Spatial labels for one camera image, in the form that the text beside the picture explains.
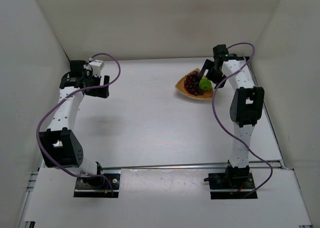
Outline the green fake fruit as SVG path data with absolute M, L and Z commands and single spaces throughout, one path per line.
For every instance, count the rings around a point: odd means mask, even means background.
M 204 91 L 207 92 L 212 88 L 212 83 L 209 79 L 207 79 L 206 77 L 203 77 L 200 81 L 199 81 L 199 88 Z

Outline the dark red fake grapes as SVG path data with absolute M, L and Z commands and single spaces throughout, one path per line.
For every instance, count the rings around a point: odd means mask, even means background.
M 200 96 L 204 94 L 204 91 L 199 88 L 199 82 L 201 79 L 198 79 L 198 73 L 198 71 L 193 71 L 186 76 L 184 81 L 184 88 L 193 96 Z

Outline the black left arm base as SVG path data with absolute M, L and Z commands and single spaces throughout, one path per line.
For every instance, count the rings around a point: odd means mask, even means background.
M 121 170 L 107 169 L 101 174 L 109 180 L 111 185 L 102 177 L 79 177 L 75 182 L 73 196 L 75 198 L 118 198 Z

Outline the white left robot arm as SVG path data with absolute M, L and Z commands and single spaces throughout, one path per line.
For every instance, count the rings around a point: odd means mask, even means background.
M 70 71 L 63 75 L 59 85 L 60 101 L 74 91 L 101 84 L 102 60 L 72 60 L 69 65 Z M 90 89 L 71 95 L 55 110 L 46 131 L 39 133 L 39 139 L 44 150 L 70 172 L 99 175 L 101 165 L 84 156 L 83 148 L 73 132 L 77 112 L 85 95 L 105 99 L 109 96 L 109 89 Z

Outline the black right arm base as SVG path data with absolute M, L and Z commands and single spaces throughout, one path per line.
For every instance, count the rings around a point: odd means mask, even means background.
M 224 172 L 209 173 L 203 181 L 209 184 L 211 200 L 258 198 L 249 166 L 238 168 L 228 165 Z

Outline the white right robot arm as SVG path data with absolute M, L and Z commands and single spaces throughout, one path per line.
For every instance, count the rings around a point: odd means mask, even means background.
M 198 75 L 215 84 L 213 97 L 226 82 L 229 82 L 234 90 L 229 109 L 233 132 L 228 131 L 219 120 L 217 112 L 213 112 L 218 124 L 233 138 L 228 163 L 234 169 L 245 169 L 249 166 L 251 136 L 263 111 L 265 91 L 256 86 L 245 73 L 250 61 L 230 53 L 225 44 L 219 44 L 213 47 L 213 61 L 207 59 Z

